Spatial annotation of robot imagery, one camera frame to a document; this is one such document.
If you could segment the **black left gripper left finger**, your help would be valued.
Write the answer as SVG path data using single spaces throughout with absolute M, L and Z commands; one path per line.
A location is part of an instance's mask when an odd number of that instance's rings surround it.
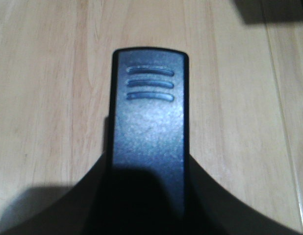
M 3 210 L 0 235 L 78 235 L 103 179 L 102 154 L 75 185 L 39 185 L 23 190 Z

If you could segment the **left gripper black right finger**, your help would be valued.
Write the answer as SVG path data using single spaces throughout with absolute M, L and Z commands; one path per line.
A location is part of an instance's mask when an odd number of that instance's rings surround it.
M 189 157 L 193 195 L 202 213 L 199 227 L 209 235 L 299 235 L 254 210 L 217 183 Z

